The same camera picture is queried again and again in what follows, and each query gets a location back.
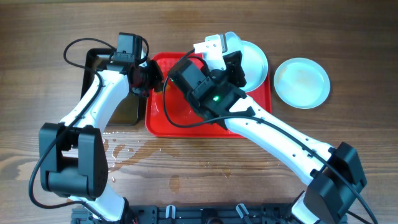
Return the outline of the orange green sponge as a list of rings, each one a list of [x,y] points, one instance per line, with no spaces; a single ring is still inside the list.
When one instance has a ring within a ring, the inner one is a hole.
[[[164,90],[168,90],[168,89],[170,89],[170,86],[168,84],[166,84],[165,82],[160,82],[154,88],[154,92],[157,93],[157,94],[160,94]]]

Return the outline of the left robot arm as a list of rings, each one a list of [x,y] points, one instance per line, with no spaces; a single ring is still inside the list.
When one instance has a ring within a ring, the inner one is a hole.
[[[126,198],[108,184],[109,167],[103,137],[114,111],[128,94],[149,96],[162,82],[156,61],[149,60],[149,44],[137,34],[119,33],[117,46],[98,68],[84,65],[93,74],[89,89],[73,111],[59,123],[45,123],[39,131],[39,160],[29,181],[31,202],[44,209],[82,205],[93,223],[137,223]],[[44,191],[69,201],[44,205],[34,197],[40,177]]]

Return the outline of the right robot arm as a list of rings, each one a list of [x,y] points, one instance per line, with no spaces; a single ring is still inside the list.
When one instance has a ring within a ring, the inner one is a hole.
[[[203,61],[198,68],[185,54],[168,72],[167,81],[183,93],[203,124],[222,128],[261,146],[293,171],[307,186],[290,212],[300,223],[339,223],[358,200],[374,223],[377,219],[360,195],[367,184],[357,150],[342,142],[337,148],[312,139],[262,109],[242,89],[241,52],[223,57],[221,69]]]

